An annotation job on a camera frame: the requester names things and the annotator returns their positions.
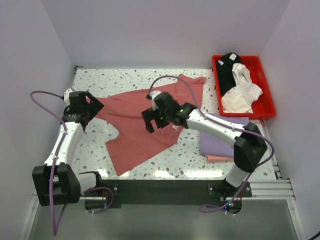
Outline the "red pink t shirt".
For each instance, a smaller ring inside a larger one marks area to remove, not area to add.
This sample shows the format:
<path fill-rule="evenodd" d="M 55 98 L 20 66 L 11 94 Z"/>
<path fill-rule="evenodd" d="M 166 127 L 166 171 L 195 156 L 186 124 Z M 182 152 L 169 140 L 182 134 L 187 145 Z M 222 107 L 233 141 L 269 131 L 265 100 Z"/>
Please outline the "red pink t shirt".
<path fill-rule="evenodd" d="M 173 124 L 153 133 L 146 130 L 142 112 L 152 106 L 147 93 L 145 88 L 98 98 L 103 108 L 97 118 L 118 130 L 118 136 L 105 143 L 118 176 L 175 145 L 183 130 Z"/>

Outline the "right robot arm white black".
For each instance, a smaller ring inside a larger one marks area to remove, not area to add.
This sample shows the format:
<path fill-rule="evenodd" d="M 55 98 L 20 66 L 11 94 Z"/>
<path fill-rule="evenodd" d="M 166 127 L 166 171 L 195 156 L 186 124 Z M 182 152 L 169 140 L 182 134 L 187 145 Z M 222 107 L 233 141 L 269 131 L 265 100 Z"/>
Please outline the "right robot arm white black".
<path fill-rule="evenodd" d="M 149 133 L 155 131 L 152 121 L 159 129 L 173 124 L 209 134 L 233 148 L 234 164 L 222 184 L 215 188 L 222 197 L 228 197 L 238 191 L 246 177 L 258 167 L 267 151 L 265 140 L 253 123 L 236 124 L 203 113 L 193 104 L 180 105 L 167 92 L 156 90 L 148 93 L 146 97 L 152 101 L 152 106 L 141 114 Z"/>

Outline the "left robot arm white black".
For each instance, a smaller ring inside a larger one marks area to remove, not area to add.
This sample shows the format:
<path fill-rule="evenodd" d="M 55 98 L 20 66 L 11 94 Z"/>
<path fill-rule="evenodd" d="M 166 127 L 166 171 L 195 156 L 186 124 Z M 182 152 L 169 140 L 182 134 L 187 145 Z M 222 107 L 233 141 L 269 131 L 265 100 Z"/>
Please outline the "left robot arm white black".
<path fill-rule="evenodd" d="M 41 206 L 77 203 L 81 194 L 96 188 L 101 180 L 97 171 L 75 174 L 71 164 L 80 138 L 103 104 L 88 91 L 69 88 L 61 97 L 66 103 L 57 140 L 43 165 L 32 170 Z"/>

